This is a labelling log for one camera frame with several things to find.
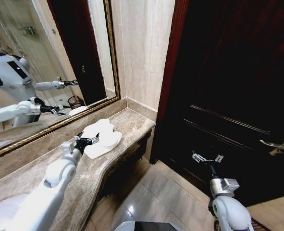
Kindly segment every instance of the mirror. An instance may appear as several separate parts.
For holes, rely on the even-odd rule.
[[[0,0],[0,154],[118,100],[116,64],[110,1]]]

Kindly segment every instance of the folded towel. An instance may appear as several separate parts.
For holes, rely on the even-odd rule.
[[[99,142],[87,146],[84,153],[91,159],[95,159],[113,150],[122,139],[121,132],[113,132],[114,127],[109,119],[100,119],[97,123],[85,127],[82,137],[93,138],[99,133]]]

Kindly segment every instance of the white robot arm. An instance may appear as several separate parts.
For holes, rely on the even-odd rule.
[[[237,180],[221,178],[214,169],[214,164],[220,163],[223,156],[218,155],[215,160],[207,160],[193,152],[192,158],[198,163],[208,165],[211,169],[210,190],[214,199],[210,204],[210,211],[218,219],[221,230],[254,231],[247,208],[233,198],[234,191],[240,187]]]
[[[30,101],[21,101],[18,104],[9,105],[7,107],[0,108],[0,122],[14,119],[19,115],[39,115],[42,112],[51,112],[52,114],[61,116],[64,113],[60,113],[59,107],[46,106],[43,102],[36,97],[32,97]]]
[[[75,137],[75,147],[72,142],[62,144],[62,158],[48,166],[44,179],[28,195],[7,231],[49,230],[63,202],[64,192],[76,173],[84,148],[99,141],[99,134],[94,138],[80,138],[81,135]]]
[[[74,86],[77,84],[78,82],[76,80],[62,81],[61,77],[58,77],[58,81],[37,83],[34,85],[34,88],[35,90],[43,91],[50,89],[63,89],[66,86]]]

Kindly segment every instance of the vanity counter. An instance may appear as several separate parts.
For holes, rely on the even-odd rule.
[[[114,130],[123,134],[120,143],[112,151],[94,160],[87,155],[82,156],[76,175],[66,189],[64,201],[50,230],[82,229],[106,173],[117,166],[127,150],[150,132],[155,125],[150,119],[129,108],[125,108],[109,119],[115,125]],[[57,147],[0,179],[0,201],[17,194],[30,193],[42,181],[47,166],[59,159],[61,155],[61,147]]]

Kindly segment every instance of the beige wall tile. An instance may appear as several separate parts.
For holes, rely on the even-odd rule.
[[[152,121],[156,121],[157,112],[150,109],[149,107],[146,107],[146,105],[142,105],[141,103],[132,100],[129,97],[127,97],[127,105],[130,109],[136,111],[137,113],[140,113],[142,116],[145,116]]]
[[[109,47],[108,32],[105,20],[105,12],[102,0],[88,1],[94,28],[97,50],[101,65],[101,71],[106,88],[114,89],[114,77],[112,71],[111,54]]]
[[[112,20],[114,27],[115,47],[118,65],[118,78],[121,90],[121,98],[127,96],[126,93],[126,79],[124,71],[124,50],[123,50],[123,29],[122,29],[122,14],[121,14],[121,0],[111,1]]]
[[[121,0],[127,96],[157,110],[175,0]]]

